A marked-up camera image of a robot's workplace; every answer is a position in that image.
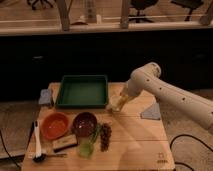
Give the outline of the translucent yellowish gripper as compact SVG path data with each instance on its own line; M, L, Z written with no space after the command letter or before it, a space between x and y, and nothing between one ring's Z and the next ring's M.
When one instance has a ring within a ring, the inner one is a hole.
M136 95L134 85L131 82L127 82L120 93L120 105L124 106L135 97Z

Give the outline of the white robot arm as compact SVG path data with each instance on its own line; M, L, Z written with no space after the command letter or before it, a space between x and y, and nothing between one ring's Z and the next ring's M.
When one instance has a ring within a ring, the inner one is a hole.
M148 91L213 134L213 101L166 83L159 79L160 75L161 68L155 62L135 69L124 84L120 100L127 103L139 96L143 90Z

